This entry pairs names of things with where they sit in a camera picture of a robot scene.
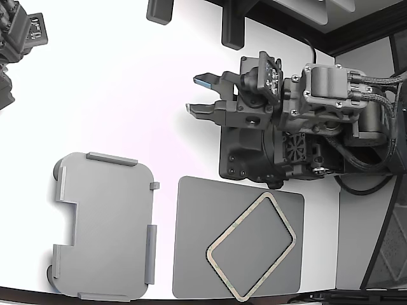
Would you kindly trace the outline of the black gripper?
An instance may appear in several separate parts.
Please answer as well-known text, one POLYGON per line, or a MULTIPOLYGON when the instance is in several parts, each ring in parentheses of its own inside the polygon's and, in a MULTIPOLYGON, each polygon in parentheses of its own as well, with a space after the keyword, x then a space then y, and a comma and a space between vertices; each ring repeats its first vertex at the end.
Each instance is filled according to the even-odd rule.
MULTIPOLYGON (((196 75, 195 84, 213 91, 221 89, 221 81, 238 89, 237 97, 221 97, 226 102, 224 126, 234 128, 266 128, 282 103, 282 61, 259 57, 258 64, 241 74, 230 71, 222 76, 213 73, 196 75)), ((186 104, 187 112, 196 119, 212 121, 214 104, 186 104)))

